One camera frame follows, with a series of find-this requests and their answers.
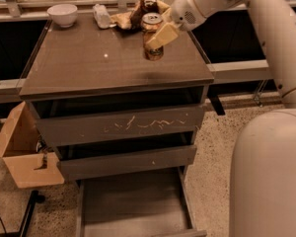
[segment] food package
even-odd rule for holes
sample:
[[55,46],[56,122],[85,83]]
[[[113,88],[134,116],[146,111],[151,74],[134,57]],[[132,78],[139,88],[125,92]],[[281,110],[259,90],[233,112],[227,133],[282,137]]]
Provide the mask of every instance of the food package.
[[139,0],[133,11],[111,15],[111,22],[124,30],[140,29],[141,19],[146,13],[163,14],[170,6],[160,0]]

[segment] open drawer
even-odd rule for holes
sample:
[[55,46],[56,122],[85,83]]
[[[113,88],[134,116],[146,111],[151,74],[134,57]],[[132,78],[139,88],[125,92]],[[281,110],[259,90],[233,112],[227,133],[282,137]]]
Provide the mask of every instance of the open drawer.
[[206,236],[197,231],[179,169],[83,180],[77,237]]
[[187,166],[197,147],[193,132],[58,147],[66,181]]

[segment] cabinet top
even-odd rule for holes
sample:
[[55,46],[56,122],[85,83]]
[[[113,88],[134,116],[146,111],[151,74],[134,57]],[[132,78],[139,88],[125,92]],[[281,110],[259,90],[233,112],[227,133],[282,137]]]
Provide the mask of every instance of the cabinet top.
[[92,14],[68,29],[51,24],[22,87],[24,100],[57,99],[206,85],[213,81],[186,32],[164,46],[158,61],[144,56],[143,33],[100,30]]

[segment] cardboard box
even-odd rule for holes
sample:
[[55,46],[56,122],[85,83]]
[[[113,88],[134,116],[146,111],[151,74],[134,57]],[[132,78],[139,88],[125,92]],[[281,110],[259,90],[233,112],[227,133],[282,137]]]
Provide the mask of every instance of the cardboard box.
[[36,170],[42,154],[36,152],[35,120],[25,102],[14,108],[0,131],[0,158],[3,158],[18,188],[59,185],[64,179],[57,168],[55,153],[48,153],[47,168]]

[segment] speckled floor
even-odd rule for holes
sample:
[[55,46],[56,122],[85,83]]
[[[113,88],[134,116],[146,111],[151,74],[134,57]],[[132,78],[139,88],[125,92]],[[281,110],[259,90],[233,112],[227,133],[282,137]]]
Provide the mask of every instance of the speckled floor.
[[[185,179],[197,228],[207,230],[209,237],[228,236],[229,172],[239,131],[254,117],[282,108],[276,94],[264,94],[261,108],[251,96],[221,100],[226,116],[217,116],[207,103],[204,122],[196,138],[197,155]],[[77,186],[69,183],[38,190],[46,201],[36,205],[28,236],[75,236]],[[17,189],[0,160],[0,214],[8,232],[19,229],[30,193],[31,190]]]

